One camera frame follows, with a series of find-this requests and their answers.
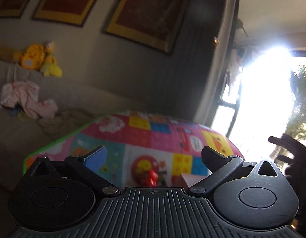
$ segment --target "pink cloth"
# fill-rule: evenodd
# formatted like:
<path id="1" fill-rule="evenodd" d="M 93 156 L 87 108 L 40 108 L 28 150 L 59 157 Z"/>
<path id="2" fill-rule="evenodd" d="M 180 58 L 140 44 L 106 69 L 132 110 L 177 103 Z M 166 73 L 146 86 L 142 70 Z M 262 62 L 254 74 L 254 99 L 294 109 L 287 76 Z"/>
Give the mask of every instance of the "pink cloth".
<path id="1" fill-rule="evenodd" d="M 0 93 L 0 108 L 14 108 L 20 104 L 31 118 L 53 118 L 58 111 L 54 100 L 38 102 L 39 87 L 33 82 L 13 82 L 5 84 Z"/>

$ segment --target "white ceiling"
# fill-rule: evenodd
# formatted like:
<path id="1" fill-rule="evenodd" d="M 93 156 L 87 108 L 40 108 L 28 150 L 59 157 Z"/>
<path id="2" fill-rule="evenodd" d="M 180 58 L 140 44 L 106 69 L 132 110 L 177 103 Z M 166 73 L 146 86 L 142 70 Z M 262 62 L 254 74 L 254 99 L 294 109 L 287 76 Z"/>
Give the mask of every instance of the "white ceiling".
<path id="1" fill-rule="evenodd" d="M 238 18 L 244 23 L 247 38 L 239 30 L 239 44 L 306 31 L 306 0 L 240 0 Z"/>

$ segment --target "tree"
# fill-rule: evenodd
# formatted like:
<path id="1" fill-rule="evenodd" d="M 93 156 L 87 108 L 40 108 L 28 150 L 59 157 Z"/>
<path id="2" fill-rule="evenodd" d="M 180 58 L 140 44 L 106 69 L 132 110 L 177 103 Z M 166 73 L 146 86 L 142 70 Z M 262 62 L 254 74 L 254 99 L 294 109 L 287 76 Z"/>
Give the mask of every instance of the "tree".
<path id="1" fill-rule="evenodd" d="M 306 140 L 306 65 L 299 65 L 297 72 L 291 72 L 290 85 L 294 104 L 285 133 L 296 140 Z M 285 152 L 285 149 L 277 146 L 270 157 L 275 159 Z"/>

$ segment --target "play mat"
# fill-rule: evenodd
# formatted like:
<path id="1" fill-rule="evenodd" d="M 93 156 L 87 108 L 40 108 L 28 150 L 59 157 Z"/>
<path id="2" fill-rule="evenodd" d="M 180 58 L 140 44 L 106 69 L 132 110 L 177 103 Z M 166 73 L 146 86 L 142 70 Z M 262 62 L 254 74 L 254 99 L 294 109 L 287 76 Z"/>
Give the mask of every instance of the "play mat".
<path id="1" fill-rule="evenodd" d="M 96 173 L 120 188 L 139 186 L 137 173 L 150 169 L 163 173 L 168 186 L 176 186 L 180 173 L 209 175 L 200 158 L 204 146 L 225 156 L 242 157 L 227 138 L 208 127 L 128 111 L 95 120 L 29 155 L 24 171 L 39 155 L 59 161 L 69 155 L 84 155 L 100 145 L 107 149 L 107 160 Z"/>

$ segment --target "couch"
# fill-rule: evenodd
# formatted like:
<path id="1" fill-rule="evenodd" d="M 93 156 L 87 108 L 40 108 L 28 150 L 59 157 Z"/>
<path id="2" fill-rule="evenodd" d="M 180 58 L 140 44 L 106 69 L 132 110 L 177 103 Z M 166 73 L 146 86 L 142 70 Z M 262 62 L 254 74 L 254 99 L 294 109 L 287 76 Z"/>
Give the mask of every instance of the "couch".
<path id="1" fill-rule="evenodd" d="M 37 71 L 0 61 L 0 90 L 5 83 L 25 80 L 40 87 L 39 100 L 54 99 L 59 112 L 79 111 L 85 115 L 84 123 L 99 115 L 126 109 L 145 109 L 144 103 L 134 99 L 73 83 L 65 77 L 44 77 Z M 27 155 L 53 142 L 55 138 L 47 135 L 37 120 L 20 121 L 10 114 L 9 110 L 0 109 L 0 184 L 13 190 L 22 177 L 23 161 Z"/>

